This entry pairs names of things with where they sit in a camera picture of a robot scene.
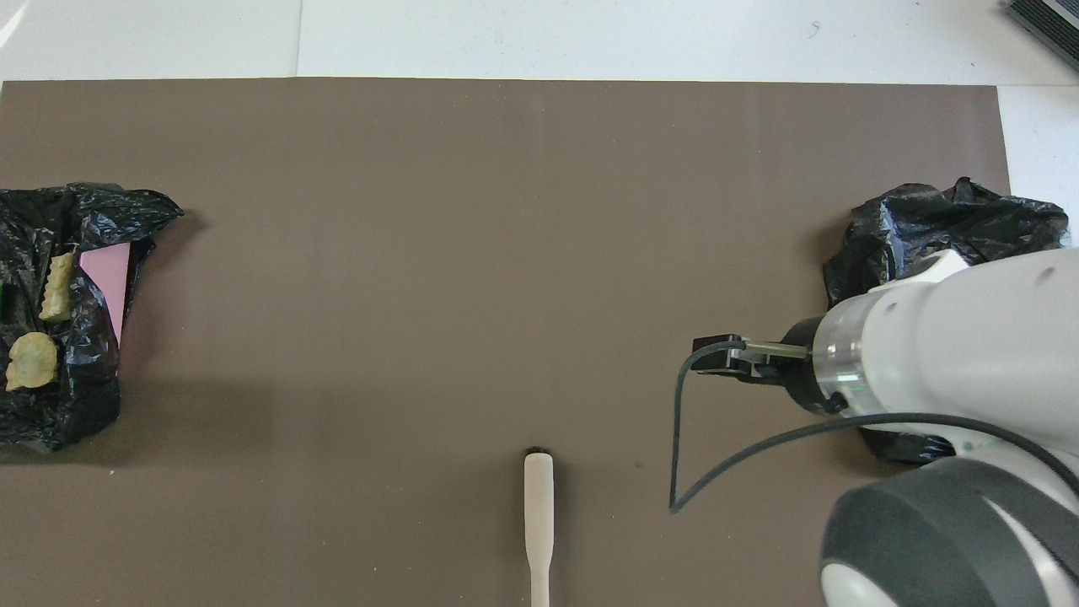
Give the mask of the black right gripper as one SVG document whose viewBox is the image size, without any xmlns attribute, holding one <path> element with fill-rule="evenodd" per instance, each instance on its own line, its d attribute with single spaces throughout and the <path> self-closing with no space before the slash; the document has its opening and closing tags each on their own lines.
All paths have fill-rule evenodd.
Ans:
<svg viewBox="0 0 1079 607">
<path fill-rule="evenodd" d="M 822 322 L 822 316 L 812 316 L 786 332 L 780 343 L 786 346 L 802 346 L 806 353 L 802 358 L 787 357 L 780 370 L 777 365 L 778 357 L 770 351 L 771 342 L 751 341 L 750 337 L 740 335 L 695 337 L 691 342 L 691 351 L 726 341 L 743 342 L 745 347 L 705 355 L 691 365 L 691 370 L 699 375 L 733 378 L 745 384 L 782 385 L 787 395 L 803 410 L 818 415 L 837 415 L 849 406 L 847 399 L 843 395 L 827 395 L 814 370 L 814 337 Z"/>
</svg>

